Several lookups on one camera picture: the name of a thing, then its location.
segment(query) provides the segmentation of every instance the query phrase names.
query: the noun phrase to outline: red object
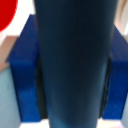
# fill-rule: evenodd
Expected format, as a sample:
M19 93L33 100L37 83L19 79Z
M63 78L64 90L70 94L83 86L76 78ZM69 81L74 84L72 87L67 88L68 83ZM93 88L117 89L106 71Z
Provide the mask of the red object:
M16 13L18 0L0 0L0 31L8 27Z

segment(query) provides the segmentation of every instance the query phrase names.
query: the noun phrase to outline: dark blue post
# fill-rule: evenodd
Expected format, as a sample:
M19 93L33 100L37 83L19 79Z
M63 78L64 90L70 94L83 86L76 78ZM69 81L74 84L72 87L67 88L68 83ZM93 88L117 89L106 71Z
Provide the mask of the dark blue post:
M35 0L50 128L95 128L117 0Z

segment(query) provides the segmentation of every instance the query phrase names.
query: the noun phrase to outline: blue pillar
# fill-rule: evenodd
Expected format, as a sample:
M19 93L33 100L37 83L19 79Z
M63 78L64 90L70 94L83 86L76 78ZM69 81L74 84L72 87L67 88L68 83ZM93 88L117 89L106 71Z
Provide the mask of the blue pillar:
M50 128L95 128L117 0L35 0Z

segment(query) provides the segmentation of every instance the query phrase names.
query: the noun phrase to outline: blue block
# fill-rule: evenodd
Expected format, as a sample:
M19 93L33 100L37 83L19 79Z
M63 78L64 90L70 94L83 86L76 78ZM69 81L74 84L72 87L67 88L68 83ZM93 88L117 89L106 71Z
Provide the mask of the blue block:
M8 57L8 61L11 64L22 122L37 122L41 120L36 93L38 57L39 46L35 16L30 15Z
M116 28L110 56L107 104L102 117L121 119L128 91L128 44Z

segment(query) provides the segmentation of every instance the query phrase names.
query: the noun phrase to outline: gray surface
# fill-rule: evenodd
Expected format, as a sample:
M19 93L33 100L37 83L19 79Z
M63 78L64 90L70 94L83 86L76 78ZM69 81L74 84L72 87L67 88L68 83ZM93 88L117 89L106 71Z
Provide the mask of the gray surface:
M10 68L0 72L0 128L19 128L20 115Z
M124 125L125 128L128 128L128 96L123 111L122 124Z

